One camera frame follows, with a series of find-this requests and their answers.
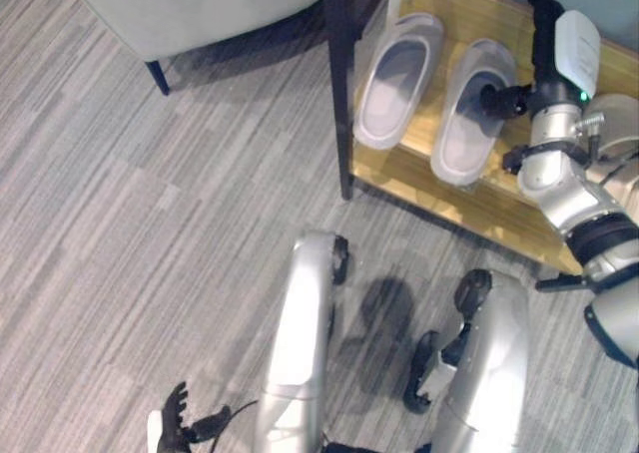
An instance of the gray striped carpet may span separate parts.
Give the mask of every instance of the gray striped carpet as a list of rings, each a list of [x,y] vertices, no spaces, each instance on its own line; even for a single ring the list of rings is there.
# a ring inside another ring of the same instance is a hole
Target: gray striped carpet
[[[162,60],[165,98],[79,0],[0,0],[1,452],[143,452],[148,412],[182,379],[187,420],[256,398],[304,227],[339,231],[356,258],[328,437],[428,440],[434,416],[399,399],[414,342],[469,268],[531,288],[539,266],[362,186],[340,199],[319,25],[312,10]],[[636,377],[588,333],[590,296],[530,289],[523,452],[636,444]],[[250,451],[254,418],[220,451]]]

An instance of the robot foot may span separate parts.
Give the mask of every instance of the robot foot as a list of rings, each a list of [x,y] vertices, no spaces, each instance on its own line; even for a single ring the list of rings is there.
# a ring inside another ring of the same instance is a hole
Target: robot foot
[[[436,331],[428,331],[423,335],[417,344],[415,353],[410,362],[410,376],[408,384],[403,392],[403,404],[412,413],[423,414],[430,406],[430,400],[426,396],[417,395],[417,391],[424,380],[423,375],[426,372],[426,364],[428,359],[435,352],[435,343],[438,333]]]

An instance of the pair of slippers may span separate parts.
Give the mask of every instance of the pair of slippers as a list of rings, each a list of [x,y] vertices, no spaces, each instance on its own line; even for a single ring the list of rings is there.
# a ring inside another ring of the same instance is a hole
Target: pair of slippers
[[[402,17],[382,35],[373,55],[353,132],[373,149],[397,145],[439,63],[443,25],[427,13]],[[448,82],[437,138],[430,157],[443,181],[464,187],[481,175],[503,121],[486,117],[481,89],[515,85],[515,61],[501,44],[470,44]]]

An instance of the silver joint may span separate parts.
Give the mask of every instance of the silver joint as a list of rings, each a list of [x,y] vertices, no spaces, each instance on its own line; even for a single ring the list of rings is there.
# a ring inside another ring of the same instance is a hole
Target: silver joint
[[[588,137],[598,136],[601,126],[606,122],[603,112],[595,112],[590,116],[576,122],[571,129],[573,134],[588,134]]]

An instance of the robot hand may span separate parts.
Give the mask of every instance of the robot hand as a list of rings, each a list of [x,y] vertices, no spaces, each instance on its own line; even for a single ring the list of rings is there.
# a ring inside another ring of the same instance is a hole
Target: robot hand
[[[180,383],[167,398],[162,410],[154,410],[147,421],[149,453],[191,453],[192,443],[218,437],[231,421],[231,408],[224,405],[219,413],[183,426],[182,412],[187,408],[187,384]]]

